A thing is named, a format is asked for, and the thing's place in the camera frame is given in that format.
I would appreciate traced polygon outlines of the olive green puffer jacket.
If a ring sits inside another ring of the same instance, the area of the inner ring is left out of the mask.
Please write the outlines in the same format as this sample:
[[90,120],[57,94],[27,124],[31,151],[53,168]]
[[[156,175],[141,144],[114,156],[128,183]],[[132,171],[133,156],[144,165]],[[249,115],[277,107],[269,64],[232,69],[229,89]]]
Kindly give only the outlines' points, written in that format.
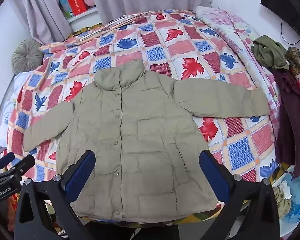
[[59,137],[58,173],[94,152],[94,170],[72,205],[79,216],[165,222],[213,210],[218,202],[199,166],[208,145],[193,118],[268,114],[260,89],[176,80],[133,60],[98,70],[73,99],[25,130],[23,148]]

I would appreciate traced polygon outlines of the blue printed shopping bag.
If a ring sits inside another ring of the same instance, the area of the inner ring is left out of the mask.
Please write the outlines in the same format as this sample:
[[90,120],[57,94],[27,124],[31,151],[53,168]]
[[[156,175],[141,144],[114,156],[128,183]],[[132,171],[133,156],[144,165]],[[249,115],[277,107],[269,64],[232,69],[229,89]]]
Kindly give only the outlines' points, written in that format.
[[300,176],[293,178],[293,171],[294,166],[280,164],[271,177],[282,237],[300,223]]

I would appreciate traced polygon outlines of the maroon garment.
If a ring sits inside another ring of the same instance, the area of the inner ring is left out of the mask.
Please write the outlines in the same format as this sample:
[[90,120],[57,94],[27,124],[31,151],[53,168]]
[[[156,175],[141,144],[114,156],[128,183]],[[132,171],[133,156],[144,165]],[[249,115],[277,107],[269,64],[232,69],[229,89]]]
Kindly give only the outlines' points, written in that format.
[[272,69],[280,92],[279,131],[276,139],[276,159],[294,166],[292,177],[300,176],[300,85],[285,69]]

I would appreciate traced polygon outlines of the round grey-green pleated cushion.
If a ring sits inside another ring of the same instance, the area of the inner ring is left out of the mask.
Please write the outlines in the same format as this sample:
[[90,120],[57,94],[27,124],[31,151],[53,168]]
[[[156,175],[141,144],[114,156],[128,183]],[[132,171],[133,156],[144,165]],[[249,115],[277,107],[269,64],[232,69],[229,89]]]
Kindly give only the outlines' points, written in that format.
[[12,71],[15,75],[35,70],[42,64],[44,53],[39,50],[41,46],[34,39],[21,42],[12,55]]

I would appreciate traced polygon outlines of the leopard print garment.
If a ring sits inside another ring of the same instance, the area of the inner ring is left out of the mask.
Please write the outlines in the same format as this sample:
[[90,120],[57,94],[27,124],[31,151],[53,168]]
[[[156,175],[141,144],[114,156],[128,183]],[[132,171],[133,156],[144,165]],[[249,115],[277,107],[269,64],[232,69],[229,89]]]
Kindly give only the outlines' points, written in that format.
[[289,63],[289,70],[294,76],[300,74],[300,49],[296,47],[289,47],[285,58]]

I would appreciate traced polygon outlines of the dark green crumpled garment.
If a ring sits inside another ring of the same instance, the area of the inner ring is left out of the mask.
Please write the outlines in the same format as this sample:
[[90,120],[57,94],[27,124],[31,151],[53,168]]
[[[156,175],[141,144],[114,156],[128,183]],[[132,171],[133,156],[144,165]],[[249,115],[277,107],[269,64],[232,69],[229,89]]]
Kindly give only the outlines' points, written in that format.
[[289,70],[289,63],[286,60],[287,50],[280,42],[272,40],[267,35],[253,40],[251,51],[261,66]]

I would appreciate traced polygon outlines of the grey curtain left panel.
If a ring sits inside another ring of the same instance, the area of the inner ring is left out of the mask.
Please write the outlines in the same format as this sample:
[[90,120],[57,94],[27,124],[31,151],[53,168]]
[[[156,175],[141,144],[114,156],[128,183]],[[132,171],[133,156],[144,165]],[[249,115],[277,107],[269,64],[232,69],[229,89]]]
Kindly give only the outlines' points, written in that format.
[[9,0],[21,23],[40,44],[62,42],[72,33],[56,0]]

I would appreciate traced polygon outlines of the pink floral folded quilt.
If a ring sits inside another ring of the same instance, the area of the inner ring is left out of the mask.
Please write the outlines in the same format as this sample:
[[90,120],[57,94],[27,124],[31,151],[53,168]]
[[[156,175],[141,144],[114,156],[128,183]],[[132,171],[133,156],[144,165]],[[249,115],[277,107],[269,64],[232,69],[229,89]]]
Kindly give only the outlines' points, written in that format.
[[222,9],[198,6],[194,10],[198,19],[211,27],[237,54],[254,85],[266,94],[270,107],[270,120],[277,138],[279,132],[280,93],[273,74],[262,67],[251,51],[258,33],[239,16]]

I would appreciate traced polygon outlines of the teal box on windowsill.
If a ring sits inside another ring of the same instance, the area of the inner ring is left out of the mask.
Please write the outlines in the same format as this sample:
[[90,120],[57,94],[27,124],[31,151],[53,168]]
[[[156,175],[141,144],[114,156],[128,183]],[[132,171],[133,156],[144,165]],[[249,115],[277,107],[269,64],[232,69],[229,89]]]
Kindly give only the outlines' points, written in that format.
[[71,18],[74,16],[68,0],[57,0],[57,3],[65,18]]

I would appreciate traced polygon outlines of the leaf patterned patchwork bedspread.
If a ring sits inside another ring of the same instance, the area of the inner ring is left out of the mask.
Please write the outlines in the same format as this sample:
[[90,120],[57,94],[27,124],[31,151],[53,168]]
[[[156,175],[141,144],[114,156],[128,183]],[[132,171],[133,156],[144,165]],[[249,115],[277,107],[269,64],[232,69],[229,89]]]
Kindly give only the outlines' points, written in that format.
[[[207,24],[189,11],[148,12],[129,25],[84,29],[64,42],[40,46],[42,64],[15,90],[5,115],[7,150],[19,161],[24,131],[45,112],[69,101],[102,67],[142,59],[147,69],[181,80],[220,80],[256,89],[237,54]],[[259,181],[275,169],[275,135],[270,115],[245,119],[196,118],[217,161],[245,180]]]

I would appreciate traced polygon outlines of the red box on windowsill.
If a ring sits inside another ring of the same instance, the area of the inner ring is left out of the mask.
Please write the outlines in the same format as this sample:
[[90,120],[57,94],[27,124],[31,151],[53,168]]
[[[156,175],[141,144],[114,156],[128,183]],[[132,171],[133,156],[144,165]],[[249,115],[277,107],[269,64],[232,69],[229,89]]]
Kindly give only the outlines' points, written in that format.
[[75,16],[88,10],[88,6],[83,0],[68,0],[68,3]]

